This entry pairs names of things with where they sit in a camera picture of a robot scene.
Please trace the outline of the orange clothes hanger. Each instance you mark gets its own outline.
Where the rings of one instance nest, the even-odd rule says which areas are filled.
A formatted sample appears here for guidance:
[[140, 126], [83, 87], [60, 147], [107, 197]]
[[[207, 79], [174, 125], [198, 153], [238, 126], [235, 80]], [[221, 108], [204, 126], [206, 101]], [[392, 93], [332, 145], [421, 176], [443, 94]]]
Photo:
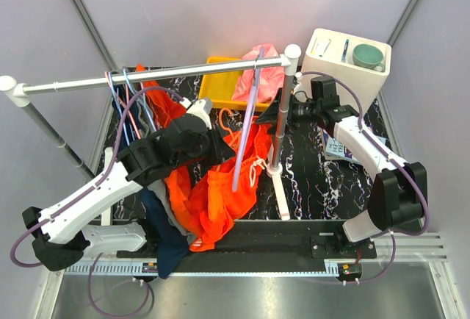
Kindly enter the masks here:
[[228, 139], [228, 145], [233, 148], [234, 150], [237, 150], [239, 148], [239, 144], [240, 144], [240, 139], [241, 139], [241, 132], [240, 131], [237, 131], [237, 132], [233, 132], [231, 130], [231, 128], [229, 128], [228, 126], [226, 126], [224, 123], [223, 123], [223, 114], [224, 113], [227, 113], [230, 117], [233, 115], [232, 111], [229, 109], [229, 108], [222, 108], [219, 110], [218, 112], [218, 124], [219, 124], [219, 127], [228, 133], [228, 136], [229, 136], [229, 139]]

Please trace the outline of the lilac wire clothes hanger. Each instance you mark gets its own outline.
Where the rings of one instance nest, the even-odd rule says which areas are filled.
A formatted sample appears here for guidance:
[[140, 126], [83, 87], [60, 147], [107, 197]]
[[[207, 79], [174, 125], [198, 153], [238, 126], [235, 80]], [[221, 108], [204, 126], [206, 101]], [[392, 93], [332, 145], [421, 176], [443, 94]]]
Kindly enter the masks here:
[[236, 163], [234, 167], [234, 175], [233, 175], [232, 186], [231, 186], [231, 189], [233, 192], [236, 192], [238, 189], [239, 176], [241, 172], [243, 156], [245, 154], [247, 139], [249, 138], [249, 134], [250, 134], [251, 122], [253, 120], [253, 115], [254, 115], [256, 104], [258, 101], [260, 75], [261, 75], [261, 68], [255, 65], [253, 67], [253, 83], [250, 88], [250, 94], [248, 97], [247, 106], [245, 110], [245, 117], [243, 120], [242, 133], [240, 137], [238, 152], [236, 154]]

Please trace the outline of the pink patterned shorts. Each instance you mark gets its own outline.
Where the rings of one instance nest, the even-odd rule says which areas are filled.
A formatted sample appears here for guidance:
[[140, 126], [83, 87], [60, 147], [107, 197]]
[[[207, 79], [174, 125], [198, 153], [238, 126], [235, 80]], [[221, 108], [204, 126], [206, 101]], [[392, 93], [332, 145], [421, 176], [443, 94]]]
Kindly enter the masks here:
[[[242, 56], [243, 60], [257, 58], [261, 49], [264, 48], [264, 57], [277, 57], [278, 52], [272, 43], [263, 43], [254, 46], [249, 52]], [[282, 67], [262, 68], [258, 81], [258, 103], [270, 103], [279, 88], [283, 86], [284, 72]], [[234, 93], [231, 97], [233, 101], [247, 101], [253, 83], [253, 69], [245, 70], [237, 79]]]

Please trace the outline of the orange drawstring shorts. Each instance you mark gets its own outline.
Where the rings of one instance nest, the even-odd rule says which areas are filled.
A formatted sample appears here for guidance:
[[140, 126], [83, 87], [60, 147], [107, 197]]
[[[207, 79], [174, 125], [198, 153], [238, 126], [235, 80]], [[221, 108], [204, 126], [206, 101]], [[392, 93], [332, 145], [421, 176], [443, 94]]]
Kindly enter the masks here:
[[195, 221], [199, 229], [192, 251], [215, 248], [256, 203], [256, 190], [260, 174], [267, 168], [267, 155], [272, 141], [266, 125], [254, 125], [242, 158], [237, 187], [233, 189], [236, 160], [212, 168], [192, 189], [189, 205], [195, 208]]

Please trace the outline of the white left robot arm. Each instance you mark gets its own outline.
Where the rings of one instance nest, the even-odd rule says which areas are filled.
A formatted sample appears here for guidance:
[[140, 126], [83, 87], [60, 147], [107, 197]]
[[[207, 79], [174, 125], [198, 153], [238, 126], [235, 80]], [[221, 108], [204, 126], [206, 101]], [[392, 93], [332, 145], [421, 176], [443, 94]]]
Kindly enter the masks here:
[[93, 253], [127, 251], [153, 256], [159, 240], [148, 224], [93, 226], [90, 221], [181, 166], [198, 161], [219, 165], [235, 154], [210, 123], [194, 115], [175, 119], [113, 156], [107, 169], [68, 198], [46, 209], [24, 210], [36, 258], [48, 270], [58, 271]]

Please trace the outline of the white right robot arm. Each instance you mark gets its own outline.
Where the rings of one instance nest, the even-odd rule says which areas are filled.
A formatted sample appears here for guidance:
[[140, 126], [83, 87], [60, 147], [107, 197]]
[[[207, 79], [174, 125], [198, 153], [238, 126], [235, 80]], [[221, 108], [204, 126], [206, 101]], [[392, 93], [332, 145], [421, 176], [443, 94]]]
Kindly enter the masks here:
[[367, 209], [345, 221], [341, 234], [333, 239], [340, 257], [351, 257], [366, 238], [399, 232], [404, 223], [429, 219], [423, 164], [406, 162], [395, 154], [370, 132], [360, 112], [340, 105], [338, 98], [305, 102], [291, 98], [285, 110], [276, 100], [255, 122], [269, 124], [276, 132], [285, 132], [293, 123], [315, 123], [350, 150], [373, 179]]

